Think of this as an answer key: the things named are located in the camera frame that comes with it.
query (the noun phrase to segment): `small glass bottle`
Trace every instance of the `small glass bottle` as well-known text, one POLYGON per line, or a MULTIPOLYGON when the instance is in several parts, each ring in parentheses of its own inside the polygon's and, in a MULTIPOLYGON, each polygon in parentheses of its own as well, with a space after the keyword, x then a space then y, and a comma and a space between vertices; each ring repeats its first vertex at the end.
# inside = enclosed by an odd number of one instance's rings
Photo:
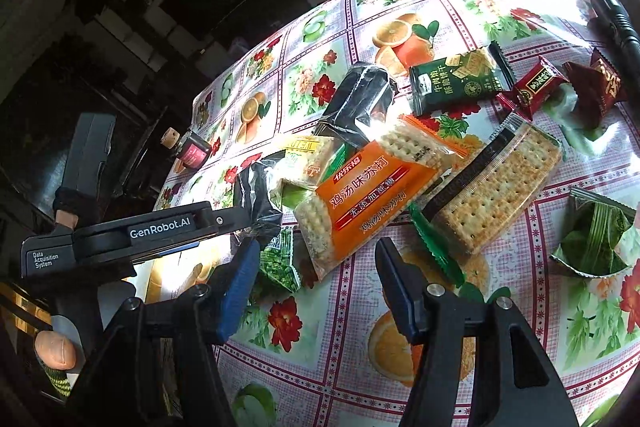
POLYGON ((198 170, 211 156, 210 144, 192 130, 188 130, 180 137, 179 132, 169 127, 160 139, 160 143, 189 169, 198 170))

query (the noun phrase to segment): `floral tablecloth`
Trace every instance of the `floral tablecloth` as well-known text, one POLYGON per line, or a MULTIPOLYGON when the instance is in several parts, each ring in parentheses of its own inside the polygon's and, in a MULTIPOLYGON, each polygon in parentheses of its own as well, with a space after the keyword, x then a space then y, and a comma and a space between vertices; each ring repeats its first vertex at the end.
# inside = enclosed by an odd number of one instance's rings
MULTIPOLYGON (((594 46, 606 51, 587 27, 593 15, 589 0, 329 0, 260 44, 194 100, 193 128, 210 141, 214 154, 195 174, 172 171, 156 208, 201 200, 214 208, 230 205, 236 174, 260 157, 276 133, 310 132, 357 60, 377 61, 402 78, 404 67, 416 60, 466 52, 495 39, 520 78, 538 55, 561 67, 567 60, 589 64, 594 46), (408 28, 419 23, 435 30, 432 46, 389 32, 395 27, 389 23, 398 20, 408 28), (406 42, 392 47, 395 38, 406 42)), ((401 80, 399 88, 394 103, 406 105, 408 82, 401 80)), ((640 135, 624 103, 601 129, 575 129, 564 119, 572 97, 575 102, 570 88, 556 93, 534 120, 562 140, 561 168, 465 271, 486 296, 503 285, 511 289, 582 422, 620 392, 640 359, 640 309, 634 308, 640 264, 607 282, 586 283, 553 275, 548 255, 561 238, 572 185, 636 208, 640 135)), ((503 117, 497 103, 485 102, 434 113, 426 122, 445 139, 475 150, 503 117)), ((295 225, 291 212, 284 223, 295 225)), ((417 237, 404 216, 383 233, 406 259, 420 263, 417 237)), ((213 261, 204 261, 206 271, 225 258, 220 244, 205 242, 199 253, 183 252, 180 263, 189 271, 209 255, 213 261)), ((215 348, 241 424, 253 425, 256 402, 265 425, 399 422, 410 391, 411 352, 383 300, 373 247, 370 241, 322 283, 302 273, 300 291, 249 307, 238 333, 215 348)), ((627 259, 631 266, 636 257, 627 259)), ((180 282, 174 283, 175 290, 180 282)), ((465 425, 469 415, 472 354, 473 346, 465 345, 453 425, 465 425)))

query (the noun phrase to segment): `dark red snack package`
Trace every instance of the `dark red snack package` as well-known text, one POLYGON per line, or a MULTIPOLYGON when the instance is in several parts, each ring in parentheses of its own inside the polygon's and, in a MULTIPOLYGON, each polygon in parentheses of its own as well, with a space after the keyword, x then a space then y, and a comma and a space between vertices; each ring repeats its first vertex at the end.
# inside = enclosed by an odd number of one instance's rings
POLYGON ((600 73, 606 77, 607 83, 610 83, 609 90, 612 96, 615 97, 616 103, 626 102, 626 92, 620 82, 620 75, 598 48, 595 48, 591 54, 591 67, 594 70, 600 71, 600 73), (614 86, 618 86, 617 94, 615 93, 614 86))
POLYGON ((616 102, 624 102, 620 76, 598 49, 591 55, 591 67, 575 62, 564 64, 567 78, 578 95, 575 112, 587 128, 596 128, 616 102))
POLYGON ((516 82, 510 92, 500 93, 498 100, 507 109, 516 109, 524 117, 533 120, 533 114, 540 109, 556 87, 566 79, 554 65, 544 57, 516 82))

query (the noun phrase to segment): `screw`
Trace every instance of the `screw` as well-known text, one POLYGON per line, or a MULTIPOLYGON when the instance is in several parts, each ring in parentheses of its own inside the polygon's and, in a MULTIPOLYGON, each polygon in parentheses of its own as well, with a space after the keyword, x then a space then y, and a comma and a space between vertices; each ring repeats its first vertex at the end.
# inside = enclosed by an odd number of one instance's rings
POLYGON ((434 297, 440 297, 444 295, 444 287, 440 284, 430 284, 427 286, 427 291, 434 297))
POLYGON ((122 303, 122 309, 127 312, 132 312, 140 308, 140 304, 142 304, 142 300, 137 297, 129 297, 122 303))
POLYGON ((513 306, 513 301, 508 297, 498 297, 495 299, 495 303, 503 310, 508 310, 513 306))
POLYGON ((193 294, 196 297, 204 297, 208 291, 209 286, 207 286, 206 284, 196 284, 192 290, 193 294))

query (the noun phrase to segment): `green biscuit package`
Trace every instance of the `green biscuit package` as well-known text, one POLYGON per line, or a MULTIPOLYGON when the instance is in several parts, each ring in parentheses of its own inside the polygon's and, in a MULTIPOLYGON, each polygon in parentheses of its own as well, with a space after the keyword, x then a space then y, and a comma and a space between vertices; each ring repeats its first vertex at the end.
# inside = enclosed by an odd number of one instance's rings
POLYGON ((409 74, 415 116, 493 98, 515 84, 513 71, 495 41, 465 54, 413 66, 409 74))

